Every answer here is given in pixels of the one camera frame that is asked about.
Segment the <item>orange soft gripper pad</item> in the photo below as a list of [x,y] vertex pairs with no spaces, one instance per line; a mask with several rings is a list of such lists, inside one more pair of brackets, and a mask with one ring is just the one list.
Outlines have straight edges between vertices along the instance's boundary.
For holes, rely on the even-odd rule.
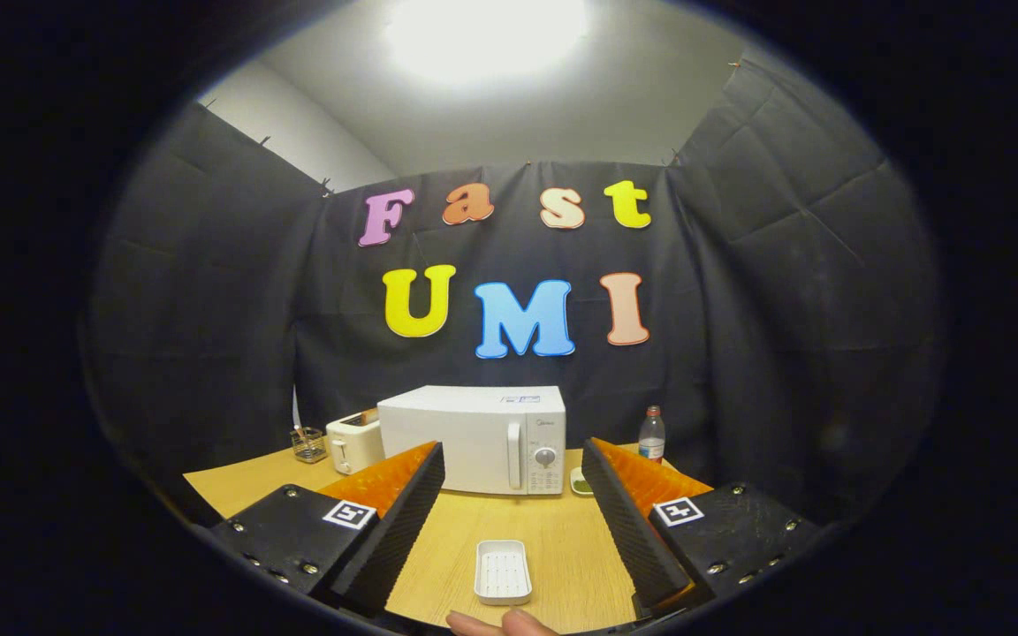
[[400,452],[399,455],[336,480],[317,493],[333,499],[371,506],[376,508],[377,514],[383,519],[388,508],[395,504],[395,499],[407,486],[408,480],[411,480],[427,456],[435,450],[436,444],[438,443],[428,442],[409,451]]
[[602,439],[592,438],[590,442],[607,458],[607,463],[614,468],[615,474],[619,475],[623,488],[638,507],[642,519],[651,516],[655,504],[713,490],[712,486],[695,478],[688,478],[671,467],[652,462],[637,452],[627,451]]

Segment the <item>white microwave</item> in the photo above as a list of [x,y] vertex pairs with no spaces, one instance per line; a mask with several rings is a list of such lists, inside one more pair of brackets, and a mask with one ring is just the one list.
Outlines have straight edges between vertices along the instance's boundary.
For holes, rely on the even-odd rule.
[[425,386],[379,403],[384,455],[442,443],[447,490],[561,495],[565,402],[560,388]]

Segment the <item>light fixture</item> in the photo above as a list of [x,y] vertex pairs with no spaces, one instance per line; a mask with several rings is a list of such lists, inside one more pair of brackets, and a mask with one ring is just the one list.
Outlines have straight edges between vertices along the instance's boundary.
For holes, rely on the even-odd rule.
[[445,83],[541,70],[585,33],[583,0],[407,0],[387,30],[400,64]]

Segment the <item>white soap dish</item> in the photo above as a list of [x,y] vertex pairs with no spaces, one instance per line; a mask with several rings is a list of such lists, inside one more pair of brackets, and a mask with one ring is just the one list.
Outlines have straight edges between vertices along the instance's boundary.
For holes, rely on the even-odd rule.
[[487,605],[519,605],[532,596],[525,544],[520,540],[477,543],[477,574],[473,592]]

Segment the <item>table surface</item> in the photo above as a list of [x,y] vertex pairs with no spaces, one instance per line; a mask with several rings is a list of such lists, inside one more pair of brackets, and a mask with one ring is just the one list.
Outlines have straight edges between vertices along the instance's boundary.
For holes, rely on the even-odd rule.
[[[635,452],[637,446],[625,448]],[[591,497],[574,495],[568,483],[569,471],[581,459],[581,450],[566,451],[560,496],[442,490],[399,573],[388,611],[442,626],[448,613],[457,611],[500,625],[508,608],[482,604],[473,594],[476,546],[480,540],[517,539],[525,543],[532,577],[532,596],[520,606],[542,623],[570,633],[633,621],[634,584],[600,508]],[[306,464],[288,448],[183,476],[224,517],[286,483],[317,490],[344,477],[332,468],[331,455]]]

